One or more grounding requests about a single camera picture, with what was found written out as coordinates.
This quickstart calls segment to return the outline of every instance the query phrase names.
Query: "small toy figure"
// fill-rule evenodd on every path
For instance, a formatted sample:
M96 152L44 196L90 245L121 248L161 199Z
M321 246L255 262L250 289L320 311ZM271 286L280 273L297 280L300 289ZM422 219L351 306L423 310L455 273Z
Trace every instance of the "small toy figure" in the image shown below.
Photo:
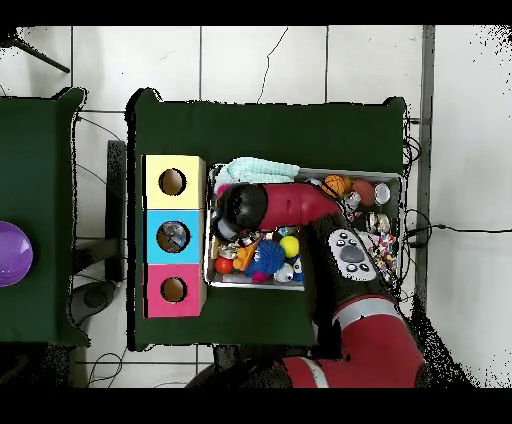
M274 273L274 280L279 283L287 283L288 281L304 282L304 271L302 271L300 255L287 259L286 263Z

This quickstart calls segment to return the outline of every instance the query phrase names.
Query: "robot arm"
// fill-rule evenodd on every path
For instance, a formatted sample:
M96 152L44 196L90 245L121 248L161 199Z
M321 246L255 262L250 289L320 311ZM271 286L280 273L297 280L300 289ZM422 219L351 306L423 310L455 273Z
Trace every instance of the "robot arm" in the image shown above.
M293 387L415 387L425 362L395 299L334 199L307 183L236 184L219 198L220 238L303 226L322 359L286 358Z
M315 279L322 358L286 358L294 387L415 387L421 352L358 235L343 215L304 227Z

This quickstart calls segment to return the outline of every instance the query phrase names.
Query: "orange basketball toy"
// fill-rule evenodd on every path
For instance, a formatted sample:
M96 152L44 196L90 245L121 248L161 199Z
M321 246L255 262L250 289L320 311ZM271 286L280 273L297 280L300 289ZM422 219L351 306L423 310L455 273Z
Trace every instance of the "orange basketball toy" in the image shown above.
M327 175L322 184L322 190L332 197L340 197L345 191L345 183L339 175Z

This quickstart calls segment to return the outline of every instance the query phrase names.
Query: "colorful shape sorter box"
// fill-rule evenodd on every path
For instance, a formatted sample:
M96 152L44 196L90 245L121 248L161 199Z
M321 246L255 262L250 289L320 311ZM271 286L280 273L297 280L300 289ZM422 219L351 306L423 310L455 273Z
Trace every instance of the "colorful shape sorter box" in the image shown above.
M199 316L206 301L205 170L198 156L142 157L145 318Z

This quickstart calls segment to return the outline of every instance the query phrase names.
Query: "green table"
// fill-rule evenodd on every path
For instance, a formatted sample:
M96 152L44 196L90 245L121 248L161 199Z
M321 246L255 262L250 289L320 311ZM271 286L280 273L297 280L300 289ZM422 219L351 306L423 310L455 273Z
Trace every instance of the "green table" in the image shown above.
M30 238L34 261L0 288L0 342L86 345L67 314L73 240L71 129L81 89L52 99L0 97L0 220Z
M207 166L254 156L309 168L401 174L404 113L402 98L383 105L228 105L162 102L153 90L138 90L127 106L128 169L136 170L128 177L136 202L128 210L128 237L136 240L129 248L136 258L129 264L129 272L135 265L127 308L134 310L128 317L131 347L314 343L303 292L209 287L199 317L142 317L141 155L197 155Z

